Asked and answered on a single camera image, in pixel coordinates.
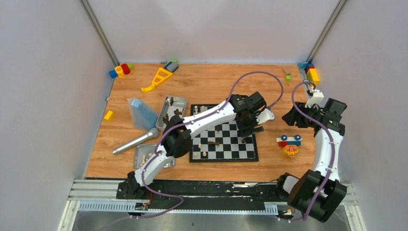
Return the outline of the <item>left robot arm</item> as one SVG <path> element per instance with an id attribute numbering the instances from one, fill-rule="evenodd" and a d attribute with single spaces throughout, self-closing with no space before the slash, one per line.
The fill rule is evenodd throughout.
<path id="1" fill-rule="evenodd" d="M 143 198 L 156 175 L 169 162 L 189 152 L 193 138 L 205 130 L 234 121 L 238 135 L 244 138 L 262 132 L 262 124 L 274 118 L 259 92 L 251 96 L 231 94 L 220 104 L 197 115 L 183 118 L 175 115 L 156 144 L 153 155 L 142 167 L 128 173 L 127 186 L 121 191 L 136 199 Z"/>

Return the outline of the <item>black silver chess board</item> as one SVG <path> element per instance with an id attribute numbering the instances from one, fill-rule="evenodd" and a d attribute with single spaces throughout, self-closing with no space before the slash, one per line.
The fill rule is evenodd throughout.
<path id="1" fill-rule="evenodd" d="M 238 135 L 238 131 L 235 121 L 204 130 L 192 140 L 190 162 L 257 162 L 255 135 L 243 138 Z"/>

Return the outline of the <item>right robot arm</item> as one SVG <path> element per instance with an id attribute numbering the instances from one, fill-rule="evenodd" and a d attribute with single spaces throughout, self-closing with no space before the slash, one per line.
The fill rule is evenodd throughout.
<path id="1" fill-rule="evenodd" d="M 344 102 L 332 98 L 324 107 L 295 102 L 282 117 L 289 126 L 314 129 L 316 152 L 312 169 L 301 178 L 284 173 L 278 178 L 274 193 L 288 206 L 322 223 L 330 218 L 347 193 L 338 174 L 339 148 L 345 134 L 345 125 L 340 121 L 346 108 Z"/>

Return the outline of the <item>tin lid with light pieces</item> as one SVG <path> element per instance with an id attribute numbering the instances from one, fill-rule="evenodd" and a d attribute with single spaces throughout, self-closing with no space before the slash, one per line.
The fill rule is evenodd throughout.
<path id="1" fill-rule="evenodd" d="M 138 169 L 152 156 L 155 144 L 140 144 L 136 147 L 133 167 Z"/>

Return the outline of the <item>tin box with dark pieces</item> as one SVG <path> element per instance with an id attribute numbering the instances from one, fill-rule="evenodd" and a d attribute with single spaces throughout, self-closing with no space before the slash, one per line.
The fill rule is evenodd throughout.
<path id="1" fill-rule="evenodd" d="M 187 99 L 176 96 L 166 96 L 162 109 L 159 113 L 158 119 L 156 121 L 156 128 L 163 132 L 166 128 L 167 122 L 177 115 L 179 117 L 184 116 L 184 111 L 187 108 Z"/>

